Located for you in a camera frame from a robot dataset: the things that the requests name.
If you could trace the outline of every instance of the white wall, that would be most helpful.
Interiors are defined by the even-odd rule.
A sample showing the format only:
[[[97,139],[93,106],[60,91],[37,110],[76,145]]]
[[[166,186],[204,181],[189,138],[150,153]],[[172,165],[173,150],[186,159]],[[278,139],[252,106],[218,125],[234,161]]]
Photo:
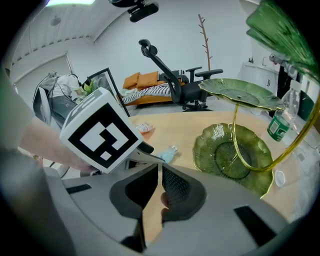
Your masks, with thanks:
[[[38,84],[51,72],[55,71],[58,74],[70,74],[67,58],[65,56],[56,58],[27,74],[16,83],[19,95],[24,102],[32,109],[33,100]]]
[[[11,80],[15,82],[34,68],[63,54],[68,55],[71,69],[81,83],[103,66],[91,38],[71,39],[41,48],[17,61],[11,69]]]
[[[240,5],[246,15],[249,17],[258,7],[256,3],[252,3],[247,0],[239,0]],[[274,65],[270,60],[269,56],[272,53],[270,50],[266,49],[264,46],[261,46],[258,41],[250,37],[251,45],[252,45],[252,57],[254,64],[266,66],[269,69],[279,71],[280,65]]]
[[[215,78],[236,78],[243,62],[252,56],[246,35],[246,14],[239,0],[158,0],[159,11],[137,23],[129,15],[116,20],[95,42],[118,88],[133,73],[158,71],[141,53],[138,41],[148,39],[158,49],[158,57],[171,70],[202,66],[208,70],[204,37],[198,14],[205,18],[209,38],[211,69],[223,69]]]

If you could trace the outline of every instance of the chair headrest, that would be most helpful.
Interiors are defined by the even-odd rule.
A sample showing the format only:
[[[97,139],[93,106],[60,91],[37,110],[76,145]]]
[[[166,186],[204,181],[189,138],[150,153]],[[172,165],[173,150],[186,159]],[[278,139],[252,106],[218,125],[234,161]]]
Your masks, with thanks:
[[[148,53],[152,55],[157,55],[158,53],[158,49],[154,45],[151,45],[150,41],[147,39],[139,40],[139,45],[141,45],[142,54],[148,58],[150,57]]]

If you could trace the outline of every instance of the ceiling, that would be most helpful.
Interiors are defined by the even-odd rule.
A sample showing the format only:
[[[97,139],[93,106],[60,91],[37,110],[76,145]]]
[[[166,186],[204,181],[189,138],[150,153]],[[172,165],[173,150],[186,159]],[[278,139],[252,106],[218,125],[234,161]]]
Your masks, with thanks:
[[[91,5],[62,4],[45,7],[27,26],[12,60],[18,62],[38,49],[62,41],[92,38],[93,41],[126,9],[114,7],[108,0],[95,0]],[[61,22],[52,26],[57,17]]]

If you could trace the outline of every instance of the gray floor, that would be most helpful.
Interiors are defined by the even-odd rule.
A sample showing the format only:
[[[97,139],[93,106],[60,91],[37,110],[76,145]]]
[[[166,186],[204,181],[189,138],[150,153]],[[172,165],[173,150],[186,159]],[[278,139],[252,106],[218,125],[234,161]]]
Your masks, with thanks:
[[[208,106],[208,109],[212,111],[234,111],[235,110],[234,104],[223,99],[217,99],[214,96],[207,98],[206,105]],[[174,103],[155,103],[155,104],[140,105],[140,106],[129,106],[127,107],[127,110],[130,116],[176,113],[176,112],[184,111],[181,106],[176,105]],[[244,107],[240,107],[239,112],[246,112],[246,113],[252,114],[249,108],[244,108]],[[271,120],[271,118],[265,111],[258,114],[257,116],[259,116],[261,119],[267,122]]]

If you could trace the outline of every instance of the white cabinet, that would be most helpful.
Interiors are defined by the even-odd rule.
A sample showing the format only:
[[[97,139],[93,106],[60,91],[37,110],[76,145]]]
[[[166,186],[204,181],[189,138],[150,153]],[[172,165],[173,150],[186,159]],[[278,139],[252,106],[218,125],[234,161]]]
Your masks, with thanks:
[[[243,63],[238,79],[261,86],[277,95],[278,72],[265,66]]]

